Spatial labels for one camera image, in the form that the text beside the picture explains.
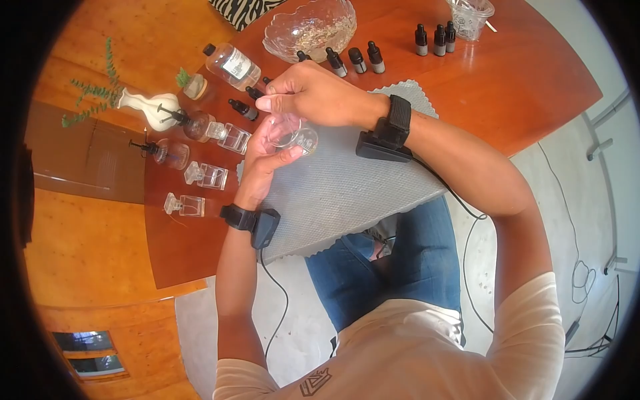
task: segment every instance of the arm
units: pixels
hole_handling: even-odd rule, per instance
[[[274,148],[265,142],[270,127],[271,118],[265,118],[247,145],[242,181],[234,200],[246,210],[256,210],[267,196],[275,169],[302,155],[300,147],[274,154]],[[216,273],[218,360],[236,358],[266,369],[262,344],[251,317],[256,284],[251,234],[229,227]]]
[[[389,99],[335,77],[311,61],[293,65],[267,88],[256,106],[293,112],[312,122],[373,129]],[[538,206],[520,172],[472,134],[416,111],[405,143],[469,204],[493,218],[498,237],[496,308],[514,290],[552,270]]]

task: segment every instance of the shirt logo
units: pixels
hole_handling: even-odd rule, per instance
[[[302,397],[311,397],[327,382],[333,375],[329,373],[329,368],[325,368],[322,371],[317,370],[300,383],[300,391]]]

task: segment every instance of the potted succulent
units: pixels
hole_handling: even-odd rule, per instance
[[[207,90],[207,80],[200,74],[189,75],[184,68],[175,76],[175,82],[191,100],[198,100]]]

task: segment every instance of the wooden table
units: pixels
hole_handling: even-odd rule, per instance
[[[440,119],[479,136],[512,156],[575,118],[594,104],[600,90],[580,58],[564,38],[524,0],[493,0],[490,18],[496,33],[485,28],[478,42],[457,39],[456,51],[445,57],[414,53],[413,32],[426,27],[430,49],[437,24],[451,18],[444,0],[351,0],[358,29],[349,47],[364,53],[369,40],[380,48],[384,74],[371,70],[359,75],[346,51],[341,55],[349,74],[345,80],[372,90],[406,79],[416,80],[440,115]],[[262,46],[264,28],[275,13],[291,13],[305,0],[288,0],[238,34],[232,43],[274,78],[290,64],[269,54]],[[250,122],[231,109],[229,98],[253,104],[246,93],[235,90],[202,67],[199,73],[215,86],[213,99],[199,103],[179,93],[186,110],[202,109],[222,122],[253,132],[260,121]],[[184,182],[183,172],[157,165],[151,158],[145,167],[145,221],[154,279],[158,288],[188,282],[216,273],[227,226],[217,218],[220,207],[233,201],[237,190],[236,165],[242,156],[216,144],[197,143],[184,137],[181,128],[156,134],[169,135],[191,147],[191,159],[229,170],[224,191],[202,189]],[[207,216],[189,218],[167,215],[167,192],[207,199]]]

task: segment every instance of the white vase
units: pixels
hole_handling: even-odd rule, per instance
[[[166,131],[178,123],[178,121],[170,118],[171,115],[167,112],[158,110],[158,106],[161,104],[162,108],[169,111],[178,111],[180,109],[178,98],[172,93],[156,95],[148,99],[142,95],[132,95],[127,88],[124,88],[122,96],[118,100],[118,108],[129,106],[133,109],[141,110],[145,114],[149,126],[157,132]]]

